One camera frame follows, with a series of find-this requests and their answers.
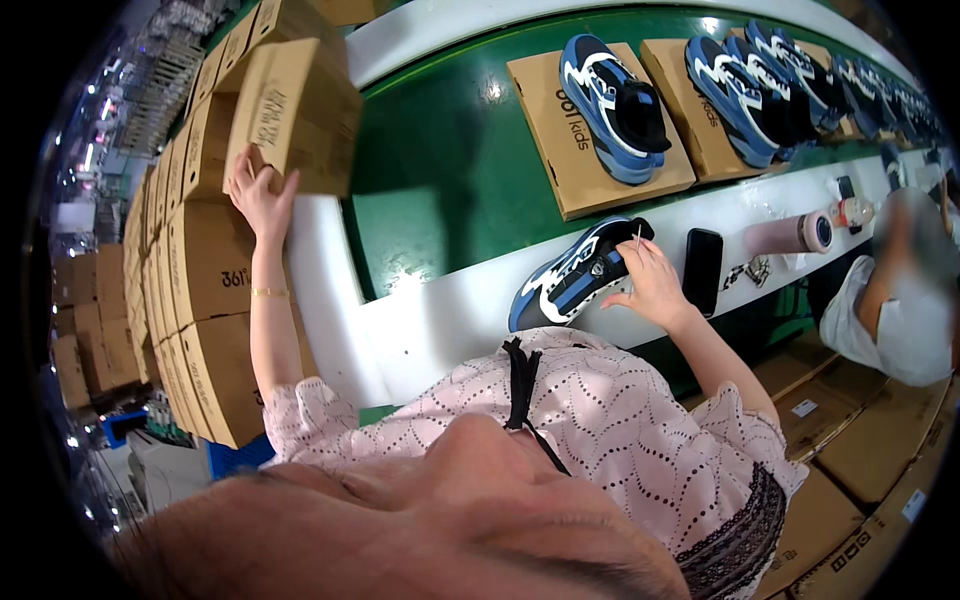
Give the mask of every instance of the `pink blouse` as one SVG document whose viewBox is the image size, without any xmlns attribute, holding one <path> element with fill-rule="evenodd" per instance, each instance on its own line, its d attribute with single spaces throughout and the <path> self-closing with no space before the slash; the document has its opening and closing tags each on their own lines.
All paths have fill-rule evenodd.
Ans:
<svg viewBox="0 0 960 600">
<path fill-rule="evenodd" d="M 780 429 L 745 411 L 731 383 L 687 411 L 649 363 L 583 331 L 545 327 L 516 337 L 527 353 L 542 352 L 530 421 L 570 473 L 601 486 L 663 542 L 694 598 L 749 598 L 808 474 L 784 458 Z M 366 427 L 357 428 L 350 403 L 316 377 L 277 388 L 264 421 L 276 450 L 271 464 L 335 467 L 421 456 L 464 413 L 509 417 L 504 350 L 464 363 Z"/>
</svg>

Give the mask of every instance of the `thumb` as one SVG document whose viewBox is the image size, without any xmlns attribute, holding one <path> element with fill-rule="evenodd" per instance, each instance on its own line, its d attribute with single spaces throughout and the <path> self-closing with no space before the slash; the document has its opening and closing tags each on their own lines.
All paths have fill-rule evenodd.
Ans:
<svg viewBox="0 0 960 600">
<path fill-rule="evenodd" d="M 600 305 L 600 308 L 610 308 L 611 306 L 624 306 L 626 308 L 631 308 L 630 298 L 632 295 L 633 294 L 627 294 L 626 292 L 610 294 L 603 299 L 603 304 Z"/>
<path fill-rule="evenodd" d="M 297 197 L 297 188 L 300 186 L 300 170 L 295 170 L 283 184 L 283 191 L 280 193 L 280 201 L 284 204 L 293 204 Z"/>
</svg>

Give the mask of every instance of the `pink thermos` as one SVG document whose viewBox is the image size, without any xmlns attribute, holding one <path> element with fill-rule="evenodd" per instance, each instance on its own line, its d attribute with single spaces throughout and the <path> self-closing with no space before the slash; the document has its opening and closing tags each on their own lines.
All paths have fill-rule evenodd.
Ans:
<svg viewBox="0 0 960 600">
<path fill-rule="evenodd" d="M 799 217 L 751 225 L 743 234 L 751 256 L 819 252 L 826 254 L 833 241 L 830 218 L 823 210 Z"/>
</svg>

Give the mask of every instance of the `hand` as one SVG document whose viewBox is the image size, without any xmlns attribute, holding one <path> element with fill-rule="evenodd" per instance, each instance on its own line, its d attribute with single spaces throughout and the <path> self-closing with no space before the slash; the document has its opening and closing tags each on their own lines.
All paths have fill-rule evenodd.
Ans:
<svg viewBox="0 0 960 600">
<path fill-rule="evenodd" d="M 293 217 L 300 172 L 291 173 L 283 191 L 276 194 L 270 190 L 276 169 L 265 165 L 256 172 L 254 165 L 261 164 L 260 151 L 255 145 L 248 144 L 233 163 L 233 177 L 229 180 L 230 200 L 247 219 L 256 235 L 257 245 L 282 247 Z"/>
<path fill-rule="evenodd" d="M 603 301 L 603 308 L 626 306 L 670 333 L 700 313 L 684 297 L 677 271 L 663 251 L 650 240 L 640 238 L 639 244 L 636 240 L 634 236 L 633 242 L 616 247 L 634 280 L 634 292 L 610 294 Z"/>
</svg>

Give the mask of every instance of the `bracelet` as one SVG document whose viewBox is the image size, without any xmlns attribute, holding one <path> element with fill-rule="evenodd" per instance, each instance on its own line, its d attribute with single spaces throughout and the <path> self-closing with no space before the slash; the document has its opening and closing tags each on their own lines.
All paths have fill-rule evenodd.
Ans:
<svg viewBox="0 0 960 600">
<path fill-rule="evenodd" d="M 275 287 L 254 287 L 250 290 L 251 296 L 290 296 L 290 290 Z"/>
</svg>

